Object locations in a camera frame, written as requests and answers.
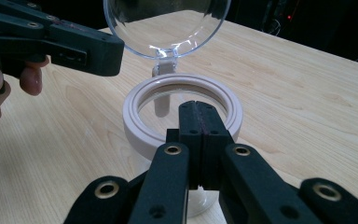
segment white ring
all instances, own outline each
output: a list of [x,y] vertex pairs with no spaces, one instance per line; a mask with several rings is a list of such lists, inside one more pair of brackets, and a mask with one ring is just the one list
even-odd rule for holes
[[242,124],[240,100],[232,90],[208,77],[190,74],[168,74],[149,78],[138,84],[126,97],[123,105],[124,131],[133,149],[143,157],[152,160],[159,146],[165,143],[165,136],[147,127],[139,117],[140,105],[154,90],[169,85],[187,85],[219,102],[227,112],[224,121],[234,140],[237,140]]

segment transparent hemisphere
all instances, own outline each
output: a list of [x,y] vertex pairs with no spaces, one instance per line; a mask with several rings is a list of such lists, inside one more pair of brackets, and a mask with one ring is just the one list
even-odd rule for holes
[[230,0],[104,0],[112,33],[146,58],[181,57],[201,47],[219,29]]

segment wooden table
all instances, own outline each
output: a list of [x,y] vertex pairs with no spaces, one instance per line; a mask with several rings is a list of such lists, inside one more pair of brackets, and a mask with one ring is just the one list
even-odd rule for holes
[[[135,177],[122,105],[154,62],[125,52],[117,77],[50,64],[32,97],[12,93],[0,120],[0,223],[62,223],[103,175]],[[178,72],[221,81],[240,98],[239,143],[255,147],[295,186],[335,181],[358,197],[358,63],[225,22],[179,60]],[[188,223],[223,223],[218,203]]]

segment black tool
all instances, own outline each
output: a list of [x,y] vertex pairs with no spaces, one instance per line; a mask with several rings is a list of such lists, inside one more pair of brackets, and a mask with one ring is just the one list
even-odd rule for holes
[[124,42],[116,35],[43,13],[22,0],[0,0],[0,68],[19,77],[24,61],[51,62],[102,77],[119,73]]
[[179,129],[167,131],[146,173],[93,181],[64,223],[186,223],[187,193],[198,186],[219,191],[227,223],[358,223],[358,199],[344,188],[321,178],[289,186],[201,102],[180,105]]

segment black tongs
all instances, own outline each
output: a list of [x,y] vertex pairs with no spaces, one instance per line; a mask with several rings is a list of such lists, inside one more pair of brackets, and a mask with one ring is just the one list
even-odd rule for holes
[[0,0],[0,67],[19,77],[24,61],[51,62],[102,77],[119,73],[124,42],[104,33],[43,13],[22,0]]

